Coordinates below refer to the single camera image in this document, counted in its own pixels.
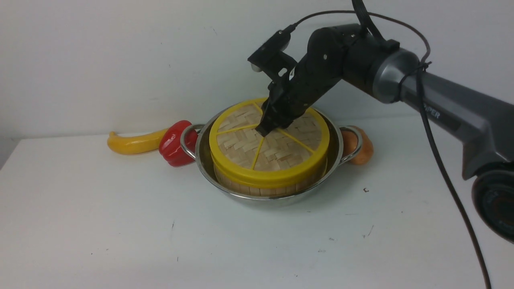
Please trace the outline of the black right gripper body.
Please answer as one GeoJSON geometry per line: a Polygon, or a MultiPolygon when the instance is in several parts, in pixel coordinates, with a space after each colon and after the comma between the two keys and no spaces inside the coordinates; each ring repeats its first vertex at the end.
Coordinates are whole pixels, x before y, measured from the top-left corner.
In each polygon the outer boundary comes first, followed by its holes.
{"type": "Polygon", "coordinates": [[[280,82],[269,85],[264,114],[281,116],[281,129],[288,128],[316,101],[334,87],[343,76],[345,43],[361,31],[359,24],[342,24],[316,29],[307,43],[307,51],[295,68],[280,82]]]}

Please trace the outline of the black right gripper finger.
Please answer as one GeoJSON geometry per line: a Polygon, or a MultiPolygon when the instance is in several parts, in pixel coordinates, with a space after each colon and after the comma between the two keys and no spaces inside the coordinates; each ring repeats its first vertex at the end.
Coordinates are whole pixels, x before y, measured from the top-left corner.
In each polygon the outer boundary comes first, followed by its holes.
{"type": "Polygon", "coordinates": [[[276,114],[264,114],[256,126],[256,131],[262,137],[266,137],[268,134],[281,128],[281,116],[276,114]]]}

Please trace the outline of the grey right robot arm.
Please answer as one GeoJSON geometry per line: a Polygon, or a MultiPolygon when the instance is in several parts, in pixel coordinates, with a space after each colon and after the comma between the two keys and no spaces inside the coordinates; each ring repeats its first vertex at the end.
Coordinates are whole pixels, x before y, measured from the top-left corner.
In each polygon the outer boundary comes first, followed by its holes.
{"type": "Polygon", "coordinates": [[[513,241],[514,107],[425,72],[397,41],[380,41],[359,24],[319,28],[300,61],[284,53],[292,24],[248,61],[270,77],[257,131],[286,128],[339,81],[383,104],[402,101],[463,144],[463,179],[475,177],[474,207],[496,234],[513,241]]]}

